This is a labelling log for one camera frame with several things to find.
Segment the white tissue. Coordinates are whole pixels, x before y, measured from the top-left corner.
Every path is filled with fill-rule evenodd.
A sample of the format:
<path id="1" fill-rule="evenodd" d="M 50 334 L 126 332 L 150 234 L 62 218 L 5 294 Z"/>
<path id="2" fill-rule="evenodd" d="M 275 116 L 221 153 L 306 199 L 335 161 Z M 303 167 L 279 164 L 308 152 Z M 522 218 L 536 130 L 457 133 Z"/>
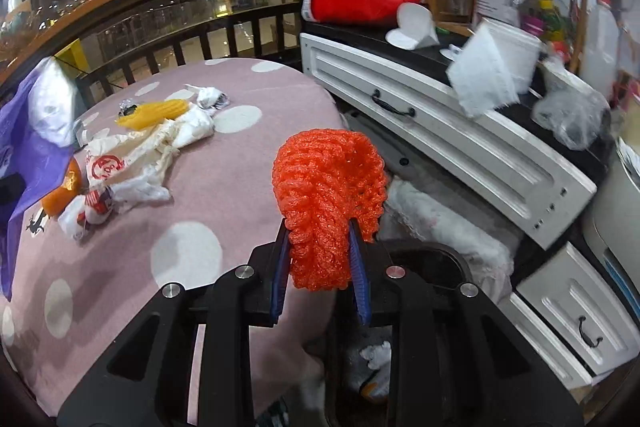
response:
<path id="1" fill-rule="evenodd" d="M 369 401 L 386 399 L 390 394 L 391 361 L 390 340 L 361 348 L 349 369 L 349 386 Z"/>

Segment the orange foam fruit net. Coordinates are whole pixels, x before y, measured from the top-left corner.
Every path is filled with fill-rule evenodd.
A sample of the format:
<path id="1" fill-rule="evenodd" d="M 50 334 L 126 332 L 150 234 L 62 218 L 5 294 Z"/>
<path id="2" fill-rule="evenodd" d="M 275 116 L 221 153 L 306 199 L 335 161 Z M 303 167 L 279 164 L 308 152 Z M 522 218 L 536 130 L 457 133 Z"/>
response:
<path id="1" fill-rule="evenodd" d="M 346 288 L 349 222 L 356 220 L 371 243 L 384 213 L 387 176 L 376 147 L 356 131 L 302 131 L 279 148 L 271 179 L 291 243 L 294 286 Z"/>

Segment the white red printed plastic bag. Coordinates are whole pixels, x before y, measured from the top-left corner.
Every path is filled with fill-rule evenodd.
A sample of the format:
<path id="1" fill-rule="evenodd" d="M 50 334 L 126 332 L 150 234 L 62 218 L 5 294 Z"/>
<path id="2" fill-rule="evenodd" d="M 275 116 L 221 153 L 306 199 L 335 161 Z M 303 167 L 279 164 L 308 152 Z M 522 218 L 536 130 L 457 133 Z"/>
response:
<path id="1" fill-rule="evenodd" d="M 93 139 L 86 147 L 86 173 L 91 190 L 109 188 L 117 205 L 168 202 L 165 176 L 178 156 L 173 121 L 142 131 Z"/>

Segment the purple plastic bag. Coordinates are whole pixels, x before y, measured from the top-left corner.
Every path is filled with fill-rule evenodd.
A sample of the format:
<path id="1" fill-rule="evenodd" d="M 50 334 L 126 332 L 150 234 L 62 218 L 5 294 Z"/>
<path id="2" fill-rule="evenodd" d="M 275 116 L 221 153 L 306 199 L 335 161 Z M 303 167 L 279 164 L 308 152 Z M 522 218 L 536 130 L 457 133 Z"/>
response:
<path id="1" fill-rule="evenodd" d="M 74 151 L 77 88 L 46 57 L 1 107 L 1 294 L 12 298 L 25 211 L 62 183 Z"/>

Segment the orange peel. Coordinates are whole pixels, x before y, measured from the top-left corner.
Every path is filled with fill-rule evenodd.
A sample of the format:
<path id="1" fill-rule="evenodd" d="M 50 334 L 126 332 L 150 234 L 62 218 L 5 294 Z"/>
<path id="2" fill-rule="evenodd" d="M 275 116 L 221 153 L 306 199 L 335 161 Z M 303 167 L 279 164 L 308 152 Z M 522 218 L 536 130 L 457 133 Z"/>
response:
<path id="1" fill-rule="evenodd" d="M 41 199 L 42 210 L 49 217 L 58 217 L 68 204 L 80 194 L 81 189 L 81 171 L 77 160 L 72 158 L 61 185 Z"/>

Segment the white fluffy rug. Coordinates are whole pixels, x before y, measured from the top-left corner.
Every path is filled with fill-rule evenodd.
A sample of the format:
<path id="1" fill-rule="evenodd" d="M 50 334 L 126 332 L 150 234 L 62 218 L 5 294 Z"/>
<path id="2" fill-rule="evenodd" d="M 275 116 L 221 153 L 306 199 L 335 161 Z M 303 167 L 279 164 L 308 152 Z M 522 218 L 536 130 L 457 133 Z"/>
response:
<path id="1" fill-rule="evenodd" d="M 457 184 L 413 185 L 394 176 L 378 238 L 420 239 L 454 249 L 469 265 L 473 282 L 498 303 L 512 291 L 511 275 L 523 233 Z"/>

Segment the small white crumpled wrapper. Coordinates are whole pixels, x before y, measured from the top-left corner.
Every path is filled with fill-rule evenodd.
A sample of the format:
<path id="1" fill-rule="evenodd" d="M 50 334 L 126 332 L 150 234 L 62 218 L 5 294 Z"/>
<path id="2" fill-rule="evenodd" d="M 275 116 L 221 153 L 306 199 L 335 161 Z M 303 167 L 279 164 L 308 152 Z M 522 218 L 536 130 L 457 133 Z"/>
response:
<path id="1" fill-rule="evenodd" d="M 196 106 L 205 110 L 210 116 L 230 105 L 228 95 L 215 87 L 198 87 L 187 84 L 186 90 L 192 94 Z"/>

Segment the crumpled white plastic bag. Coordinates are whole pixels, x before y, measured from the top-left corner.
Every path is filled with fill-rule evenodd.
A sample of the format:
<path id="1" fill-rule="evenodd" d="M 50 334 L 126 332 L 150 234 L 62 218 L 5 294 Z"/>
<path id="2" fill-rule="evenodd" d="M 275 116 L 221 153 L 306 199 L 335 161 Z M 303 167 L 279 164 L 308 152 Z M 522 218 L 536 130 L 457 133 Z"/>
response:
<path id="1" fill-rule="evenodd" d="M 81 242 L 115 213 L 125 213 L 143 204 L 163 204 L 170 199 L 166 187 L 145 180 L 101 185 L 76 196 L 58 217 L 58 225 L 69 239 Z"/>

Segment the white drawer cabinet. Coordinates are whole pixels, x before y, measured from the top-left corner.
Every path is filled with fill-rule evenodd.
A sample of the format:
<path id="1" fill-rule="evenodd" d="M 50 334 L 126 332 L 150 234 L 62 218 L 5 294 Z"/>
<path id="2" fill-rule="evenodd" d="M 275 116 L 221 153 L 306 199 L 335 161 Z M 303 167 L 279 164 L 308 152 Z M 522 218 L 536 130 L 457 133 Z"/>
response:
<path id="1" fill-rule="evenodd" d="M 593 385 L 637 358 L 639 329 L 576 223 L 596 184 L 522 118 L 466 118 L 437 79 L 306 32 L 304 72 L 352 109 L 394 176 L 457 184 L 523 233 L 512 291 L 497 303 L 570 389 Z"/>

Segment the pink polka dot tablecloth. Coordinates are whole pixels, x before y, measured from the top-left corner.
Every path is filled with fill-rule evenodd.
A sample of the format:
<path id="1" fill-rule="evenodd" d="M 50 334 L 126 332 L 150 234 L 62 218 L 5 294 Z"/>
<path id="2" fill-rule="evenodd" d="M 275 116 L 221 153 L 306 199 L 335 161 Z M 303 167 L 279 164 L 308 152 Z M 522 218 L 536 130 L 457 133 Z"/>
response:
<path id="1" fill-rule="evenodd" d="M 85 125 L 114 135 L 122 101 L 183 98 L 189 86 L 217 88 L 230 103 L 212 136 L 180 150 L 167 173 L 169 202 L 114 215 L 82 242 L 38 208 L 26 212 L 13 296 L 1 303 L 2 347 L 49 416 L 164 284 L 213 283 L 273 241 L 279 147 L 297 132 L 342 127 L 333 98 L 314 80 L 248 58 L 191 63 L 139 81 L 88 110 Z"/>

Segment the crumpled silver wrapper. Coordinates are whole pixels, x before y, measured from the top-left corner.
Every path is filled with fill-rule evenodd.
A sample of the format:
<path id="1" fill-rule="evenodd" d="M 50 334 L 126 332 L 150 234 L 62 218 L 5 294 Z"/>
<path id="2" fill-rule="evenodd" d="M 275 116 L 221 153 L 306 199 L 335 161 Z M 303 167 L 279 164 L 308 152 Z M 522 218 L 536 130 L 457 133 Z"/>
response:
<path id="1" fill-rule="evenodd" d="M 125 117 L 134 113 L 137 109 L 138 104 L 136 101 L 131 100 L 131 98 L 126 98 L 126 100 L 122 100 L 118 106 L 118 116 Z"/>

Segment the white appliance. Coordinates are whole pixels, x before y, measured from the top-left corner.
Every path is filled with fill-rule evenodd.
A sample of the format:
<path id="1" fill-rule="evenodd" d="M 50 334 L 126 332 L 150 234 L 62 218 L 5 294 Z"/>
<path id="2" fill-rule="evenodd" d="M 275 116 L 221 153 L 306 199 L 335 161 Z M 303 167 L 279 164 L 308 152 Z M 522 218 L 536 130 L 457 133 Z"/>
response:
<path id="1" fill-rule="evenodd" d="M 639 316 L 639 173 L 622 144 L 582 218 L 582 235 Z"/>

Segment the wooden railing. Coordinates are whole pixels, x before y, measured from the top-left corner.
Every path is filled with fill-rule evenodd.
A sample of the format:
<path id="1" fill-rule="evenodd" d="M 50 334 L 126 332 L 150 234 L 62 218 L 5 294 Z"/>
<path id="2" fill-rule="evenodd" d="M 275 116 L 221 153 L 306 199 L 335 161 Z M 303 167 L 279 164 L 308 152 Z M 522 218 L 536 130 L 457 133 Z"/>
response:
<path id="1" fill-rule="evenodd" d="M 9 102 L 37 63 L 50 56 L 65 69 L 85 107 L 146 76 L 171 57 L 265 58 L 302 66 L 302 0 L 89 0 L 35 38 L 1 75 Z"/>

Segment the white paper cup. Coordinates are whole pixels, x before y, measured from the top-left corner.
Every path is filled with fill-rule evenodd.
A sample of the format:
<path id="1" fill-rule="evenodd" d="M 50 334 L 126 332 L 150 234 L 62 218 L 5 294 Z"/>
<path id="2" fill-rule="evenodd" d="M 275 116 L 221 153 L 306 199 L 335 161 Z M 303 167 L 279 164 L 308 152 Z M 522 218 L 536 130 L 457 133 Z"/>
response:
<path id="1" fill-rule="evenodd" d="M 385 36 L 396 48 L 413 51 L 439 45 L 433 15 L 423 5 L 403 3 L 397 10 L 397 25 Z"/>

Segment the white plastic jug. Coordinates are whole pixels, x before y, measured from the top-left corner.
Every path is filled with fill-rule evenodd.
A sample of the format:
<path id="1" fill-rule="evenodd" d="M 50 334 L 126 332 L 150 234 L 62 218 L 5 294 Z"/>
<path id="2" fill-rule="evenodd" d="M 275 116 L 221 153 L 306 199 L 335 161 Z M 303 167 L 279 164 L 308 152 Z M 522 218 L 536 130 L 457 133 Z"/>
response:
<path id="1" fill-rule="evenodd" d="M 617 75 L 618 40 L 620 28 L 612 13 L 611 0 L 597 0 L 588 15 L 579 76 L 607 100 L 612 98 Z"/>

